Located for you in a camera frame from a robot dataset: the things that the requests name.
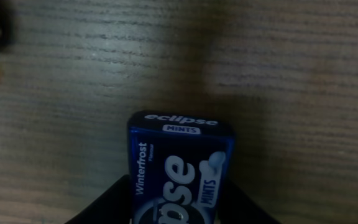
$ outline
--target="wooden table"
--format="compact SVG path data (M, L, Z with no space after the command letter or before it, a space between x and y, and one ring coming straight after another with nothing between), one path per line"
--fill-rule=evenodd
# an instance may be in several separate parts
M0 223L64 223L127 173L142 109L217 116L282 223L358 223L358 0L13 0Z

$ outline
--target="eclipse mints package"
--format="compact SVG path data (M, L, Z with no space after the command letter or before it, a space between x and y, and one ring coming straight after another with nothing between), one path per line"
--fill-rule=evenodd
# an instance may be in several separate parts
M220 121L141 111L128 122L133 224L212 224L234 147Z

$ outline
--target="black object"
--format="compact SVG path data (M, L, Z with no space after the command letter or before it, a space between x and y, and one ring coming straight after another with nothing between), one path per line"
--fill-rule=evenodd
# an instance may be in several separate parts
M129 188L129 176L125 175L88 208L66 224L128 224L131 217ZM279 224L230 180L227 180L223 185L218 215L222 224Z

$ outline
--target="front face of mint box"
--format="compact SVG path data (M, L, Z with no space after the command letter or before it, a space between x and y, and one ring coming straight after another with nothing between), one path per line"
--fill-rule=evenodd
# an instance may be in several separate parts
M191 125L129 124L133 223L213 223L233 143Z

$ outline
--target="wood grain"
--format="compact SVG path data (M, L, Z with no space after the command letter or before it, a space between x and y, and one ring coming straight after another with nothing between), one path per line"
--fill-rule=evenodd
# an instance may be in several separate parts
M217 116L283 223L358 223L357 0L13 0L0 223L64 223L127 173L138 110Z

